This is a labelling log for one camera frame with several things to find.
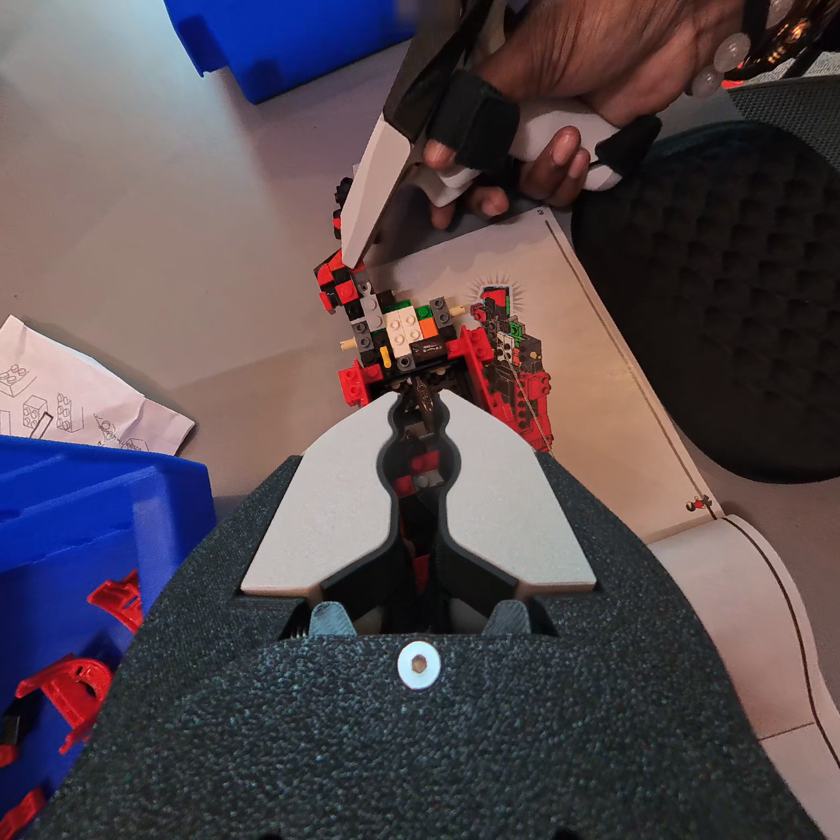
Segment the loose red brick pieces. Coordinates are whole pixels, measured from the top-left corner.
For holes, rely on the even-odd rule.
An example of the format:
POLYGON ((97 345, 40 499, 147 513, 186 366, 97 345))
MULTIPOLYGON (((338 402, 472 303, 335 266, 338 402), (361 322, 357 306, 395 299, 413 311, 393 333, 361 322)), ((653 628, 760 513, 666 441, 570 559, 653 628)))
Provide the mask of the loose red brick pieces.
POLYGON ((132 570, 94 586, 13 575, 2 604, 2 838, 19 838, 69 772, 143 621, 132 570))

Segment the white printed paper bag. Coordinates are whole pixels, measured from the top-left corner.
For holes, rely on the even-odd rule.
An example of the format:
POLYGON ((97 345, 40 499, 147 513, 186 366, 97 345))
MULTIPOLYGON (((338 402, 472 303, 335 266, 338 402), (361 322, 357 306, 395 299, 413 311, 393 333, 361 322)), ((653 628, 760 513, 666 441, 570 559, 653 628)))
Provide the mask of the white printed paper bag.
POLYGON ((193 428, 84 353, 4 322, 1 435, 175 455, 193 428))

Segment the red toy brick car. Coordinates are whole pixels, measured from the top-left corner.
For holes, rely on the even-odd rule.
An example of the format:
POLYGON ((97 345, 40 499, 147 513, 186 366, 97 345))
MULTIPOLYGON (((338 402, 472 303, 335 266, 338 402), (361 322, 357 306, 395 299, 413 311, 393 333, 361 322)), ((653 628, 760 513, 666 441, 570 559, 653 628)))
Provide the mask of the red toy brick car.
POLYGON ((490 407, 487 339, 477 329, 458 328, 459 314, 444 297, 417 305, 378 291, 364 263, 347 266, 340 249, 313 273, 326 311, 342 311, 349 321, 343 349, 358 356, 339 372, 344 401, 361 408, 387 393, 399 397, 393 487, 400 499, 431 495, 443 482, 436 395, 451 391, 479 409, 490 407))

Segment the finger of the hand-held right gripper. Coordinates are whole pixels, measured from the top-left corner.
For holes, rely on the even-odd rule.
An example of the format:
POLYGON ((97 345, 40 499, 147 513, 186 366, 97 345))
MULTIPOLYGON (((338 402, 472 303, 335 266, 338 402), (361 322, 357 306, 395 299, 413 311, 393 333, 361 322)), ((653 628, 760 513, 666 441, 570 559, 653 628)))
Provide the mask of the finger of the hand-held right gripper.
POLYGON ((348 268, 360 263, 396 188, 420 162, 416 144, 380 115, 341 213, 342 259, 348 268))

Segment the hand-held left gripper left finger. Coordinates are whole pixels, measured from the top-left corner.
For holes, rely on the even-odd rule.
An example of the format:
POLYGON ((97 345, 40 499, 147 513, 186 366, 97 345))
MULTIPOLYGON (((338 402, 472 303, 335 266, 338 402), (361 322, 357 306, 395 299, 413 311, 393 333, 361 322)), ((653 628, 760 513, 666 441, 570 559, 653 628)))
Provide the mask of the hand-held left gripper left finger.
POLYGON ((404 576, 385 454, 397 440, 390 392, 319 437, 301 461, 241 582, 245 595, 339 602, 357 620, 404 576))

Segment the person's right hand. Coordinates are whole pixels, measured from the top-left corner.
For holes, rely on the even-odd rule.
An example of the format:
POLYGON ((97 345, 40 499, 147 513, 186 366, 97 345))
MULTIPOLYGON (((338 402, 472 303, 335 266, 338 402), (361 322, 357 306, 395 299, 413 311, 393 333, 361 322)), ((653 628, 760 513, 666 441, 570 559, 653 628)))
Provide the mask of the person's right hand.
MULTIPOLYGON (((514 102, 579 98, 622 127, 667 108, 711 64, 720 44, 741 29, 742 1, 533 2, 505 44, 474 68, 514 102)), ((554 134, 534 162, 523 165, 520 193, 552 207, 580 194, 590 155, 575 127, 554 134)), ((458 204, 431 206, 446 229, 461 206, 483 218, 509 209, 505 189, 478 185, 458 204)))

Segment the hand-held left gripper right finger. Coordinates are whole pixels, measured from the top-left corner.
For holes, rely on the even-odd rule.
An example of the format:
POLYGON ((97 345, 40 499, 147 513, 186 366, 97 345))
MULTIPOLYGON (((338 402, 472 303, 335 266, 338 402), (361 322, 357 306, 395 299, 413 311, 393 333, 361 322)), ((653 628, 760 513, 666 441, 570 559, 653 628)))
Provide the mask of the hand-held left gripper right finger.
POLYGON ((451 391, 436 399, 439 472, 434 577, 455 631, 498 603, 589 594, 595 573, 530 444, 451 391))

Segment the grey mesh chair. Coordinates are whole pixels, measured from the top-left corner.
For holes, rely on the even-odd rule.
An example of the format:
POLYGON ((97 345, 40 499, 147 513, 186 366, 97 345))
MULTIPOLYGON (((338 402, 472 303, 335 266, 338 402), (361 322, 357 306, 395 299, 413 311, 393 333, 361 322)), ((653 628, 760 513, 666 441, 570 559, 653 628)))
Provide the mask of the grey mesh chair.
POLYGON ((741 115, 781 128, 839 166, 839 77, 801 77, 734 88, 741 115))

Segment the white instruction booklet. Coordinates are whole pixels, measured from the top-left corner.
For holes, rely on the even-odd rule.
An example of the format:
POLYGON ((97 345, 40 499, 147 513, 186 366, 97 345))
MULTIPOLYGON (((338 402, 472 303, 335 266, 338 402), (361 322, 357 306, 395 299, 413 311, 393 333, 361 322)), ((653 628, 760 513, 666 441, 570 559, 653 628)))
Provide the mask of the white instruction booklet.
POLYGON ((752 729, 827 838, 839 835, 838 710, 794 579, 771 543, 726 515, 548 208, 369 268, 415 305, 509 287, 542 342, 552 451, 633 530, 688 597, 752 729))

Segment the blue plastic bin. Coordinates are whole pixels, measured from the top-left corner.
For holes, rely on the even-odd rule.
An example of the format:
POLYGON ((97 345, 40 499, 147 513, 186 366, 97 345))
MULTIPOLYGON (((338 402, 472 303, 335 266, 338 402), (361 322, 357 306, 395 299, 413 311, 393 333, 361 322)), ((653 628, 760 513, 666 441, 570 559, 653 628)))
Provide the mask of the blue plastic bin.
POLYGON ((228 68, 254 104, 413 36, 418 2, 165 1, 200 76, 228 68))
POLYGON ((203 465, 167 455, 2 437, 2 604, 13 575, 94 586, 136 570, 143 619, 216 526, 203 465))

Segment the black dimpled cushion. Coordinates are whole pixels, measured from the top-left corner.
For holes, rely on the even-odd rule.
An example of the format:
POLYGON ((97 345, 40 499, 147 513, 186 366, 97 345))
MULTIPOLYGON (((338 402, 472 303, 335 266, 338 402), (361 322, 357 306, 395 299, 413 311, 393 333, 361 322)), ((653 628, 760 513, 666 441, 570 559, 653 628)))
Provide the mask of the black dimpled cushion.
POLYGON ((574 206, 574 250, 707 457, 775 483, 839 473, 839 181, 806 142, 722 122, 656 143, 574 206))

